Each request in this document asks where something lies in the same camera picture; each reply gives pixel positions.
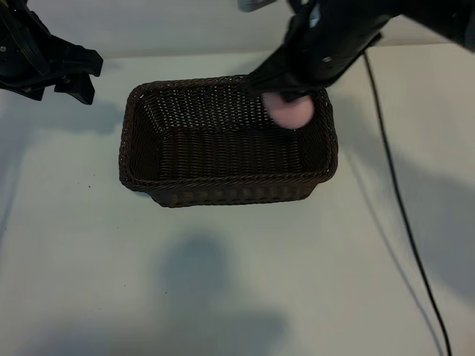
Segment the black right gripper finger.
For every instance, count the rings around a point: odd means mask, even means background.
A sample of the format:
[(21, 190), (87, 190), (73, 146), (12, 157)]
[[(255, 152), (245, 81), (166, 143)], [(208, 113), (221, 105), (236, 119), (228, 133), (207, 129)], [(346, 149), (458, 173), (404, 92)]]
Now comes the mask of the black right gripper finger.
[(306, 96), (313, 96), (314, 94), (319, 92), (319, 89), (315, 90), (314, 88), (306, 90), (282, 90), (279, 92), (279, 95), (285, 103), (291, 103)]
[(247, 76), (247, 83), (253, 93), (285, 93), (298, 89), (298, 81), (282, 46)]

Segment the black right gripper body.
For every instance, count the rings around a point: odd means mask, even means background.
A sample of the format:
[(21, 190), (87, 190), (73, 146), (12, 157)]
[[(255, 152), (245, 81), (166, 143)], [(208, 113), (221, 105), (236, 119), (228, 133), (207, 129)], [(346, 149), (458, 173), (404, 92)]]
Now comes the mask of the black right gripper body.
[(334, 84), (399, 15), (398, 1), (290, 1), (283, 90)]

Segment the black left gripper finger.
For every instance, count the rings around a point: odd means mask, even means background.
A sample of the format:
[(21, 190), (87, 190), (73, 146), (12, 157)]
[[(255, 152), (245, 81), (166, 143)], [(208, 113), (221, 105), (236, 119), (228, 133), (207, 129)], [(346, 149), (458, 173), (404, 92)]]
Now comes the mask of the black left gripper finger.
[(74, 73), (64, 76), (55, 85), (56, 93), (66, 93), (84, 105), (91, 105), (95, 89), (88, 73)]
[(65, 50), (65, 67), (76, 72), (85, 72), (99, 77), (103, 58), (95, 51), (76, 44), (68, 44)]

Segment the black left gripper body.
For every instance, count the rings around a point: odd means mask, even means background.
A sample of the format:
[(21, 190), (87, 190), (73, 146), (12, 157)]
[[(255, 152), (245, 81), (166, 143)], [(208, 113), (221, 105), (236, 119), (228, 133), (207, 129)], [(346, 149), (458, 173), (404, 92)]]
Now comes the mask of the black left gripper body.
[(61, 78), (67, 42), (54, 36), (26, 1), (1, 2), (1, 88), (40, 101)]

